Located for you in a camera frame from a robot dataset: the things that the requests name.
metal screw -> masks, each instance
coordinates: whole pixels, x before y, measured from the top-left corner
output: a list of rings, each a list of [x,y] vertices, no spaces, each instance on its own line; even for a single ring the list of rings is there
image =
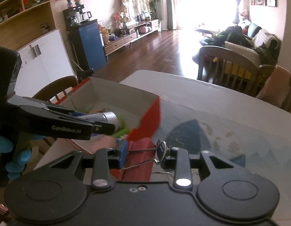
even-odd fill
[[[96,187],[105,187],[108,185],[108,181],[105,179],[97,179],[93,181],[93,185]]]
[[[130,191],[131,191],[132,193],[137,193],[137,192],[138,192],[138,189],[136,189],[136,188],[130,188]]]
[[[145,186],[139,186],[139,187],[138,187],[138,190],[140,190],[140,191],[145,191],[145,190],[146,190],[146,187],[145,187]]]
[[[176,184],[182,187],[189,186],[192,182],[187,178],[180,178],[176,180]]]

blue panel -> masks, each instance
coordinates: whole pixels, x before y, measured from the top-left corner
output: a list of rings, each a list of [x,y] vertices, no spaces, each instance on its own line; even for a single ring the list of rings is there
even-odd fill
[[[98,25],[91,24],[79,29],[85,55],[90,69],[98,70],[106,64]]]

cardboard box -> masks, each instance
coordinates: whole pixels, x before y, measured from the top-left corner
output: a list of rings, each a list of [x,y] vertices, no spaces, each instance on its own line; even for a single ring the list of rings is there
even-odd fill
[[[62,98],[58,104],[81,112],[110,109],[130,128],[128,141],[150,138],[160,124],[159,96],[137,88],[95,77],[88,78]],[[88,142],[70,141],[77,149],[90,153]]]

blue glove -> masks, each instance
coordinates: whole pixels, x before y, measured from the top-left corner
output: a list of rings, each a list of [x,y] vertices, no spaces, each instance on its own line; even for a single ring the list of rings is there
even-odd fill
[[[33,140],[40,140],[43,139],[44,136],[34,135],[32,137]],[[12,152],[14,144],[7,139],[0,135],[0,153],[9,153]],[[8,171],[8,178],[9,180],[15,180],[21,176],[21,172],[24,171],[25,165],[31,158],[31,149],[26,149],[20,152],[15,160],[8,162],[5,165],[5,169]]]

tv stand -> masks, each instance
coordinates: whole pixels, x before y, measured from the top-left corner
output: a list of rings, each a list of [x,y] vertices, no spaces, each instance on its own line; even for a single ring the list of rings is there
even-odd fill
[[[145,34],[139,34],[139,30],[138,28],[140,26],[145,26],[146,24],[150,24],[150,27],[152,28],[152,31],[145,33]],[[130,25],[127,28],[121,29],[121,30],[125,30],[127,32],[127,34],[125,36],[121,36],[120,35],[120,29],[116,29],[115,34],[118,36],[117,40],[111,41],[108,44],[104,45],[104,52],[107,58],[107,62],[109,62],[109,54],[115,52],[116,50],[130,45],[136,41],[139,40],[145,36],[147,36],[148,34],[151,34],[155,31],[160,32],[161,31],[161,24],[160,24],[160,20],[158,19],[153,19],[150,21],[142,21],[138,24],[135,25]]]

